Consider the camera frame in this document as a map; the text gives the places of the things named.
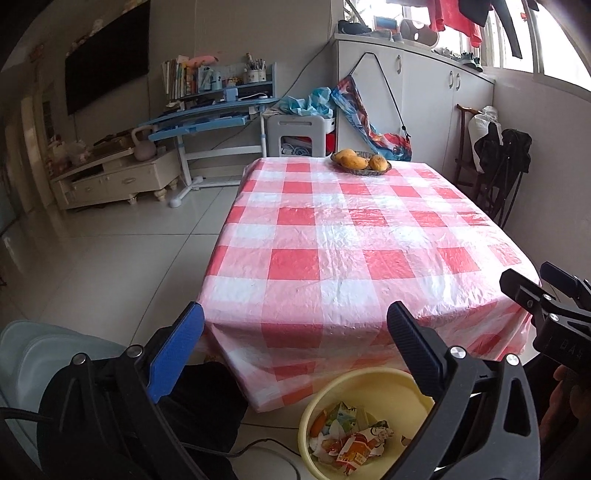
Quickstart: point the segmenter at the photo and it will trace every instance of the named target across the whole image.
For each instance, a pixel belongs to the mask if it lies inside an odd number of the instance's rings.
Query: white bag
[[[474,156],[474,165],[477,171],[484,173],[480,166],[480,157],[474,150],[474,144],[488,133],[488,124],[493,122],[499,132],[499,140],[503,144],[503,137],[501,136],[501,124],[497,121],[499,119],[499,112],[493,106],[486,106],[482,109],[482,113],[475,115],[472,120],[468,122],[468,134],[470,135],[470,142],[472,142],[472,155]]]

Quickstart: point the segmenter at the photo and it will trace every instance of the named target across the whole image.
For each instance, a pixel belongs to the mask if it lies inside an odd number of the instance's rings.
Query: tv stand
[[[91,159],[50,180],[61,210],[127,200],[135,204],[140,192],[154,192],[164,201],[166,187],[177,187],[180,165],[178,151],[172,150],[152,160],[138,162],[134,149],[127,148]]]

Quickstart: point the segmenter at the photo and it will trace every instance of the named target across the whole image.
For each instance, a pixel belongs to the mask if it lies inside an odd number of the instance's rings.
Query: hand
[[[560,365],[554,372],[554,379],[559,382],[552,395],[550,406],[540,422],[540,439],[546,440],[551,431],[560,423],[564,413],[570,410],[573,415],[584,420],[591,417],[591,388],[586,387],[579,375],[564,365]],[[570,388],[568,396],[565,395],[565,387]]]

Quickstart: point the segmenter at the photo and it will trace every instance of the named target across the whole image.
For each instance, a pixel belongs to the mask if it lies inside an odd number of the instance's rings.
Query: plastic stool
[[[267,120],[269,156],[282,157],[282,137],[308,137],[312,157],[326,156],[326,134],[335,129],[335,119],[321,116],[273,115]]]

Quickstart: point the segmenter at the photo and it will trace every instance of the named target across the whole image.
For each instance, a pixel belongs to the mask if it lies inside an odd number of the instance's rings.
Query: plastic tablecloth
[[[245,172],[198,301],[251,406],[295,403],[356,368],[405,365],[386,327],[402,300],[448,345],[519,353],[529,314],[505,297],[528,258],[432,168],[354,176],[326,158],[261,158]]]

